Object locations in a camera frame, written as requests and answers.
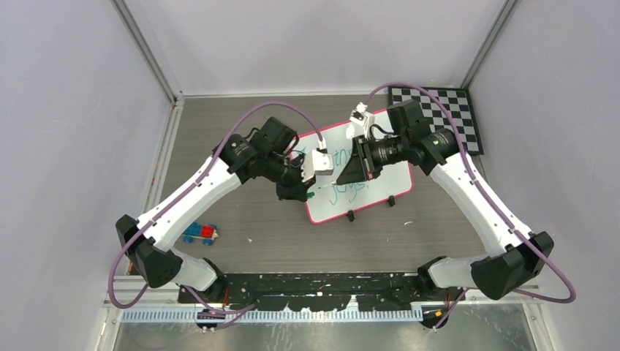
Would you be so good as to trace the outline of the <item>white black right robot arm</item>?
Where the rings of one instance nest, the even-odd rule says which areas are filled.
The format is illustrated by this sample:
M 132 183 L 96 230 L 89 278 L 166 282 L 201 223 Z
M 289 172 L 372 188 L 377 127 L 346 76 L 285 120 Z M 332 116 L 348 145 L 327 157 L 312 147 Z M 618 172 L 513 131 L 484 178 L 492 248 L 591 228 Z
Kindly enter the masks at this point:
M 384 167 L 401 162 L 418 166 L 452 198 L 483 243 L 485 254 L 454 259 L 437 257 L 417 269 L 417 290 L 427 300 L 436 300 L 447 288 L 478 289 L 499 300 L 536 277 L 544 262 L 536 250 L 548 257 L 554 247 L 546 232 L 533 233 L 513 219 L 510 227 L 498 215 L 506 207 L 479 176 L 468 154 L 461 154 L 454 132 L 431 131 L 420 103 L 408 100 L 387 109 L 391 130 L 382 138 L 372 134 L 374 114 L 359 103 L 350 120 L 363 129 L 352 139 L 352 154 L 336 179 L 346 185 L 373 181 Z

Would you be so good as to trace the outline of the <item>pink framed whiteboard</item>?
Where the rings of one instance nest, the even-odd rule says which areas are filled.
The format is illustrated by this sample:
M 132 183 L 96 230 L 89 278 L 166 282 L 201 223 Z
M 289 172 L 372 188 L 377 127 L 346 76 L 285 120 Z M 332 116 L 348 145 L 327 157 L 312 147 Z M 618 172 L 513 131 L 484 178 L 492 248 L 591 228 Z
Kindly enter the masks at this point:
M 352 154 L 353 125 L 342 121 L 321 129 L 327 149 L 333 155 L 333 175 L 317 176 L 316 184 L 309 189 L 315 193 L 305 202 L 306 213 L 313 224 L 322 224 L 348 211 L 359 211 L 377 204 L 386 204 L 389 196 L 398 197 L 413 189 L 413 171 L 407 162 L 387 165 L 378 179 L 317 189 L 319 185 L 335 181 Z

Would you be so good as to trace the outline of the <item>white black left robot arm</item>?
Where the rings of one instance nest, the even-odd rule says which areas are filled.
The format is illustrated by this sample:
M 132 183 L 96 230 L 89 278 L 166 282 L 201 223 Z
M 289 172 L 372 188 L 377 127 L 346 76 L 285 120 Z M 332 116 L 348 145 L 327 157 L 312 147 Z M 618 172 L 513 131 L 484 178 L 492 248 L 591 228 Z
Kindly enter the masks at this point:
M 194 220 L 215 202 L 245 184 L 263 177 L 276 185 L 279 200 L 307 201 L 315 182 L 303 174 L 309 154 L 290 158 L 287 149 L 298 134 L 270 117 L 250 137 L 233 134 L 218 156 L 210 156 L 179 189 L 149 212 L 128 214 L 115 224 L 126 257 L 151 288 L 167 283 L 188 285 L 206 302 L 217 302 L 224 293 L 220 271 L 208 259 L 197 259 L 174 250 L 174 244 Z

